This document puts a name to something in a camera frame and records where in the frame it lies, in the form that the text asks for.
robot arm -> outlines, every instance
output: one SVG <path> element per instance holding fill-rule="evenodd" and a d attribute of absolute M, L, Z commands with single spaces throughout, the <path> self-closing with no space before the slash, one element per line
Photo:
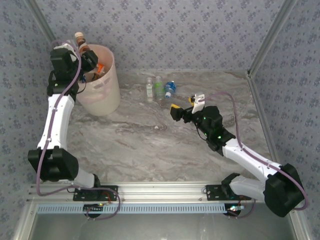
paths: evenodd
<path fill-rule="evenodd" d="M 50 121 L 54 105 L 60 94 L 72 82 L 79 60 L 74 49 L 69 44 L 55 47 L 50 53 L 50 60 L 54 70 L 49 77 L 47 87 L 48 113 L 44 131 L 36 150 L 28 152 L 28 160 L 35 171 L 38 169 L 40 156 L 48 139 L 48 130 L 51 128 L 50 142 L 45 151 L 42 162 L 40 177 L 43 181 L 71 181 L 72 184 L 85 188 L 98 187 L 99 179 L 96 175 L 87 173 L 79 167 L 78 160 L 67 151 L 67 130 L 71 111 L 75 105 L 77 92 L 79 89 L 76 81 L 72 87 L 60 99 L 52 126 Z M 79 79 L 83 78 L 84 73 L 96 67 L 98 57 L 93 51 L 87 51 L 81 56 L 81 71 Z"/>
<path fill-rule="evenodd" d="M 204 140 L 211 150 L 240 164 L 258 179 L 232 173 L 221 183 L 223 193 L 230 200 L 242 195 L 263 201 L 276 215 L 286 216 L 304 196 L 292 181 L 270 166 L 281 169 L 302 186 L 297 170 L 290 164 L 281 166 L 268 160 L 244 145 L 241 147 L 236 137 L 223 127 L 217 106 L 205 107 L 204 99 L 204 94 L 196 94 L 189 99 L 192 107 L 187 109 L 172 104 L 172 118 L 176 121 L 183 119 L 184 123 L 192 122 L 206 136 Z M 243 148 L 266 164 L 248 155 Z"/>

gray marble floor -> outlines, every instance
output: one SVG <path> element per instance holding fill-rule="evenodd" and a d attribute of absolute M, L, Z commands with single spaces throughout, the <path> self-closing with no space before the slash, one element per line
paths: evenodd
<path fill-rule="evenodd" d="M 163 101 L 146 101 L 147 76 L 174 80 L 176 94 Z M 121 103 L 108 116 L 88 114 L 78 103 L 68 128 L 67 142 L 80 166 L 103 182 L 121 181 L 221 181 L 236 172 L 250 177 L 244 168 L 212 152 L 191 123 L 175 122 L 170 105 L 190 106 L 188 97 L 227 91 L 233 95 L 239 115 L 242 142 L 270 158 L 266 140 L 244 73 L 236 72 L 119 72 Z M 235 118 L 228 97 L 206 102 L 217 105 L 223 124 L 235 134 Z"/>

patterned wallpaper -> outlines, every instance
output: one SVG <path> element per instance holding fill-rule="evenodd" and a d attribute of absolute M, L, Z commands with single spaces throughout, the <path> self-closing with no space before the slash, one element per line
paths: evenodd
<path fill-rule="evenodd" d="M 0 1 L 0 239 L 10 240 L 35 171 L 27 160 L 47 116 L 49 45 L 23 0 Z"/>
<path fill-rule="evenodd" d="M 279 157 L 296 166 L 320 239 L 319 0 L 298 1 L 254 78 Z"/>
<path fill-rule="evenodd" d="M 283 0 L 36 0 L 55 36 L 84 32 L 118 69 L 246 70 Z"/>

orange object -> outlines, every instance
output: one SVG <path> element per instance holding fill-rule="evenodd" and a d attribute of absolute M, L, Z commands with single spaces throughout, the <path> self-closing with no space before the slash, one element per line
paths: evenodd
<path fill-rule="evenodd" d="M 104 67 L 105 67 L 104 65 L 98 63 L 98 71 L 97 71 L 97 72 L 100 73 L 101 70 L 102 70 Z"/>

bottle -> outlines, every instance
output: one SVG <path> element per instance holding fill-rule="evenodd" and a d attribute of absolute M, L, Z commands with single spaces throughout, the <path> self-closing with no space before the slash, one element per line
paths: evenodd
<path fill-rule="evenodd" d="M 75 36 L 75 41 L 78 44 L 78 48 L 79 48 L 79 53 L 82 54 L 83 52 L 86 51 L 90 51 L 90 47 L 88 46 L 86 39 L 84 37 L 84 34 L 82 32 L 76 32 L 74 34 Z M 95 67 L 95 69 L 93 69 L 92 71 L 90 71 L 89 73 L 93 73 L 93 77 L 92 79 L 87 79 L 87 82 L 93 82 L 99 78 L 101 78 L 104 74 L 105 74 L 105 66 L 102 65 L 101 63 L 98 63 Z"/>
<path fill-rule="evenodd" d="M 78 44 L 80 54 L 90 50 L 90 47 L 86 43 L 86 39 L 85 39 L 84 34 L 82 32 L 80 32 L 80 31 L 76 32 L 74 34 L 74 36 L 75 36 L 75 41 Z"/>
<path fill-rule="evenodd" d="M 164 85 L 160 76 L 155 77 L 154 96 L 158 100 L 161 100 L 164 97 Z"/>
<path fill-rule="evenodd" d="M 152 77 L 146 78 L 146 100 L 148 102 L 153 101 L 154 93 L 153 93 L 153 84 L 152 84 Z"/>
<path fill-rule="evenodd" d="M 176 85 L 174 81 L 168 81 L 164 87 L 165 98 L 169 99 L 176 92 Z"/>

